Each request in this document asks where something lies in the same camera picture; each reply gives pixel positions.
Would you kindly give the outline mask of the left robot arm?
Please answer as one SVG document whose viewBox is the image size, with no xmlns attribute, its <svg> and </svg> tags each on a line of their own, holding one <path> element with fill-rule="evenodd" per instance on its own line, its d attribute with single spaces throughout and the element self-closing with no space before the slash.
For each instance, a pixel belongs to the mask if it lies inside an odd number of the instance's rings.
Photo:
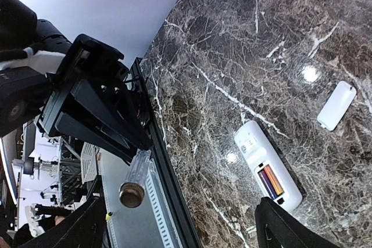
<svg viewBox="0 0 372 248">
<path fill-rule="evenodd" d="M 88 35 L 69 41 L 19 0 L 1 0 L 1 135 L 35 120 L 130 163 L 152 141 L 123 54 Z"/>
</svg>

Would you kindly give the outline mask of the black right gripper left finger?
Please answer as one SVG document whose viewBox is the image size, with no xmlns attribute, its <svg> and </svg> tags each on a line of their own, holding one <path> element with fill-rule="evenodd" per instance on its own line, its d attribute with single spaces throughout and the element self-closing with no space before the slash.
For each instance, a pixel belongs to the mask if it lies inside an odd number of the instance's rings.
<svg viewBox="0 0 372 248">
<path fill-rule="evenodd" d="M 94 197 L 60 224 L 20 247 L 102 247 L 105 231 L 105 202 Z"/>
</svg>

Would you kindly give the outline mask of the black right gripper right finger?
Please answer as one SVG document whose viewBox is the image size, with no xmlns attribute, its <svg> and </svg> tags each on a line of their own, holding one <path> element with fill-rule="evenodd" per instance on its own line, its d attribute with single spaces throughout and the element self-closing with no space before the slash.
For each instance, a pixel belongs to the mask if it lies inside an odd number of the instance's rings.
<svg viewBox="0 0 372 248">
<path fill-rule="evenodd" d="M 269 247 L 335 247 L 336 245 L 307 229 L 268 197 L 261 198 L 255 209 L 257 242 Z"/>
</svg>

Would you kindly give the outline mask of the white battery cover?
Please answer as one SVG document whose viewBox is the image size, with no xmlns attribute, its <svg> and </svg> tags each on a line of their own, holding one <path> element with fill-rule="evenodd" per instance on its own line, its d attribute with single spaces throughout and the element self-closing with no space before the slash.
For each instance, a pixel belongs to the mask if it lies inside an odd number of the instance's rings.
<svg viewBox="0 0 372 248">
<path fill-rule="evenodd" d="M 356 96 L 356 88 L 340 81 L 317 115 L 322 128 L 333 131 L 339 124 Z"/>
</svg>

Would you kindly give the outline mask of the white remote control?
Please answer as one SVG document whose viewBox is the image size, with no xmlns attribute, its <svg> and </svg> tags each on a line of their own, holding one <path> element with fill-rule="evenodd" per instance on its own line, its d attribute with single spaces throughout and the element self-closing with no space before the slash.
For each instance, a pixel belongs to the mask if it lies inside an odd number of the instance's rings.
<svg viewBox="0 0 372 248">
<path fill-rule="evenodd" d="M 273 201 L 288 212 L 295 210 L 302 202 L 302 194 L 258 123 L 254 120 L 245 123 L 235 133 L 234 141 L 259 185 L 262 195 L 269 197 L 258 172 L 269 165 L 284 190 L 284 193 L 278 195 L 278 198 Z"/>
</svg>

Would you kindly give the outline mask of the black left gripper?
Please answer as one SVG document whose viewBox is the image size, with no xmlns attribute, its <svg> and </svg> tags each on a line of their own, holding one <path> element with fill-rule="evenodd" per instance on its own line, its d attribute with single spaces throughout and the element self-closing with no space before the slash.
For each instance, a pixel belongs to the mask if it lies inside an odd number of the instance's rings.
<svg viewBox="0 0 372 248">
<path fill-rule="evenodd" d="M 128 166 L 128 152 L 149 150 L 152 142 L 122 82 L 128 71 L 123 58 L 116 48 L 80 34 L 51 79 L 53 90 L 37 128 L 50 137 L 68 135 L 91 143 Z"/>
</svg>

